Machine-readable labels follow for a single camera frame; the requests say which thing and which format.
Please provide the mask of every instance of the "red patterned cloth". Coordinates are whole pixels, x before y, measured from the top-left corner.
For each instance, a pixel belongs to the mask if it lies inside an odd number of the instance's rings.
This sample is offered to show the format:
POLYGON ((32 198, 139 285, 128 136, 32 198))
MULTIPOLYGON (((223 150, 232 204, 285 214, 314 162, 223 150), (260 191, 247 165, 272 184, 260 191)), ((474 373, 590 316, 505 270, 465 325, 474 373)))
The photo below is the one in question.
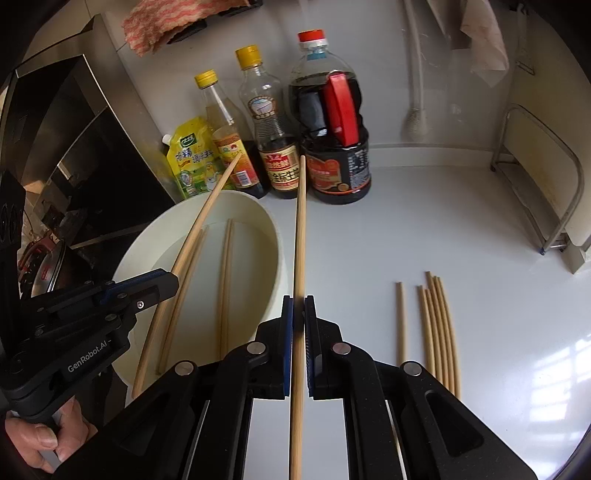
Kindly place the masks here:
POLYGON ((123 21, 125 41, 141 57, 193 22, 244 5, 248 0, 141 0, 123 21))

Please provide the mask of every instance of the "kitchen counter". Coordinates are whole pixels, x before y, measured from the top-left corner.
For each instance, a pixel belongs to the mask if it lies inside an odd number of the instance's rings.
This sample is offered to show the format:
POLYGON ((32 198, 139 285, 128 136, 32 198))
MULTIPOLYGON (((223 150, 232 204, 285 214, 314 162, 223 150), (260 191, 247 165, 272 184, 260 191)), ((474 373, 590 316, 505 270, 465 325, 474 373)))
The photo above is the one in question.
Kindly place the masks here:
MULTIPOLYGON (((391 167, 348 206, 308 196, 306 294, 343 339, 395 363, 395 282, 407 301, 408 359, 424 363, 415 286, 446 287, 462 401, 544 480, 591 422, 591 275, 545 257, 516 200, 488 169, 391 167)), ((296 201, 262 200, 293 271, 296 201)), ((288 471, 289 402, 255 402, 245 479, 288 471)), ((348 478, 341 401, 306 400, 303 478, 348 478)))

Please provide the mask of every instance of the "glass bottle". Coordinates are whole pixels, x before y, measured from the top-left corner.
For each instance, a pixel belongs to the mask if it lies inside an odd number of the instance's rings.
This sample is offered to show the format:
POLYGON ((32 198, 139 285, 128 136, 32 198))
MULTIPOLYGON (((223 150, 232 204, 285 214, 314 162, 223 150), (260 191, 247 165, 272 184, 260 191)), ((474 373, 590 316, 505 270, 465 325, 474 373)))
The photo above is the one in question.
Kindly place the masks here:
POLYGON ((236 50, 244 81, 238 93, 252 116, 255 140, 275 195, 297 197, 299 161, 296 137, 287 122, 278 78, 267 73, 256 45, 236 50))
POLYGON ((224 165, 242 153, 230 176, 232 183, 241 192, 258 199, 264 197, 269 191, 269 179, 244 115, 219 86, 214 70, 197 75, 195 81, 203 92, 207 123, 224 165))

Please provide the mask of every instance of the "yellow cap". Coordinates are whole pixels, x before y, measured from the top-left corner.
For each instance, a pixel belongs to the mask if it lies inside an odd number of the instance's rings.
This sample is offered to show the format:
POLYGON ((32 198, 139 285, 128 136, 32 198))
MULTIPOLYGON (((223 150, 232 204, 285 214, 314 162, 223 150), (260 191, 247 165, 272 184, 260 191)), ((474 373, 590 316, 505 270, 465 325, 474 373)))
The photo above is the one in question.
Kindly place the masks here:
POLYGON ((209 87, 217 82, 217 75, 215 70, 208 70, 200 73, 195 77, 195 82, 199 88, 209 87))
POLYGON ((261 54, 256 45, 249 45, 236 50, 236 58, 242 70, 262 63, 261 54))

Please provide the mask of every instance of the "wooden chopstick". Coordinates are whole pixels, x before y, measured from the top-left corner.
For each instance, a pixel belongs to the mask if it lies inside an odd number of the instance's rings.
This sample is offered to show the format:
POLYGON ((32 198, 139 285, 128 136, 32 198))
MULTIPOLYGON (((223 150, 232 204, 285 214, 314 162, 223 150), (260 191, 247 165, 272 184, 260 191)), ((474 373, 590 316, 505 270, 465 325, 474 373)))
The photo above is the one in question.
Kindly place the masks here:
POLYGON ((306 280, 306 157, 300 157, 300 183, 295 220, 294 319, 291 356, 290 470, 289 480, 301 480, 301 447, 306 384, 306 344, 304 340, 304 283, 306 280))
POLYGON ((191 284, 193 271, 195 270, 197 262, 199 262, 199 256, 201 256, 201 251, 203 249, 203 245, 205 244, 205 237, 207 236, 208 230, 209 225, 206 225, 201 230, 201 233, 197 238, 197 242, 195 244, 195 249, 193 250, 193 256, 191 257, 189 267, 187 268, 183 280, 180 282, 178 293, 174 298, 173 313, 170 316, 168 328, 166 329, 166 334, 164 336, 164 342, 160 350, 160 360, 158 361, 159 375, 162 375, 167 370, 168 357, 170 356, 170 348, 173 344, 174 331, 177 327, 178 317, 181 313, 181 310, 183 309, 184 299, 187 296, 187 292, 189 291, 189 285, 191 284))
POLYGON ((433 279, 433 286, 434 291, 436 293, 435 297, 437 298, 437 302, 439 304, 439 310, 441 313, 441 324, 443 325, 443 337, 444 337, 444 344, 447 356, 447 364, 449 367, 449 378, 446 388, 452 392, 454 395, 456 394, 456 379, 455 379, 455 372, 454 372, 454 363, 453 363, 453 351, 452 351, 452 340, 450 337, 449 332, 449 321, 447 319, 446 311, 445 311, 445 304, 443 300, 443 294, 441 293, 441 288, 437 284, 436 278, 433 279))
MULTIPOLYGON (((236 164, 242 157, 241 153, 238 153, 234 160, 228 165, 220 179, 217 181, 217 184, 207 200, 205 204, 201 208, 201 211, 197 215, 195 222, 191 229, 189 230, 189 234, 185 239, 183 246, 181 247, 180 252, 176 260, 174 261, 173 267, 171 269, 171 273, 176 275, 177 277, 181 276, 181 273, 185 271, 185 265, 189 258, 189 255, 193 251, 195 242, 199 236, 199 232, 203 226, 203 222, 207 218, 209 211, 212 209, 213 204, 219 197, 220 192, 222 191, 224 185, 226 184, 228 178, 234 171, 236 164)), ((138 395, 142 393, 142 389, 144 387, 144 380, 146 377, 146 373, 148 371, 148 361, 150 359, 150 350, 154 344, 158 331, 160 330, 160 326, 164 320, 164 313, 166 312, 166 308, 168 303, 171 299, 166 301, 161 301, 158 303, 156 307, 156 311, 154 312, 154 316, 152 317, 152 322, 150 323, 150 328, 148 329, 148 335, 146 336, 146 340, 144 342, 144 346, 142 348, 142 352, 139 356, 138 368, 135 371, 135 378, 134 378, 134 385, 131 390, 131 397, 137 398, 138 395)))
POLYGON ((402 365, 407 357, 406 353, 406 308, 404 305, 404 284, 396 283, 396 311, 397 311, 397 348, 396 357, 398 366, 402 365))
POLYGON ((441 313, 441 307, 439 304, 439 297, 437 296, 437 290, 435 288, 435 282, 431 272, 426 272, 427 284, 429 285, 429 291, 431 292, 431 298, 433 299, 433 309, 435 312, 435 318, 437 320, 437 333, 439 334, 439 349, 441 350, 441 360, 443 361, 443 381, 441 382, 448 390, 450 390, 451 384, 451 350, 447 348, 446 335, 445 335, 445 322, 441 313))
POLYGON ((447 358, 442 355, 441 343, 439 337, 439 327, 437 325, 437 319, 435 317, 435 308, 433 307, 433 295, 430 290, 425 290, 427 297, 427 306, 429 309, 429 322, 431 323, 431 331, 433 332, 433 349, 435 350, 435 372, 437 380, 443 383, 443 362, 446 362, 447 370, 447 358))
POLYGON ((441 278, 435 277, 435 284, 437 285, 439 292, 441 292, 441 297, 443 299, 443 307, 445 309, 447 324, 449 326, 450 343, 452 346, 453 376, 455 385, 455 391, 453 392, 453 394, 456 396, 456 398, 460 398, 460 393, 462 389, 460 385, 460 368, 458 366, 457 361, 456 334, 453 329, 452 316, 449 313, 449 304, 447 303, 447 298, 445 295, 445 290, 443 289, 443 283, 441 282, 441 278))
POLYGON ((230 279, 232 276, 232 237, 234 220, 228 220, 223 241, 222 269, 217 297, 217 325, 219 334, 219 359, 228 353, 228 315, 230 306, 230 279))
POLYGON ((427 370, 432 376, 437 377, 437 370, 435 367, 435 350, 433 348, 433 329, 431 328, 431 320, 429 319, 427 296, 425 294, 425 289, 422 286, 418 287, 418 298, 421 305, 421 320, 423 323, 423 338, 425 356, 427 357, 427 370))

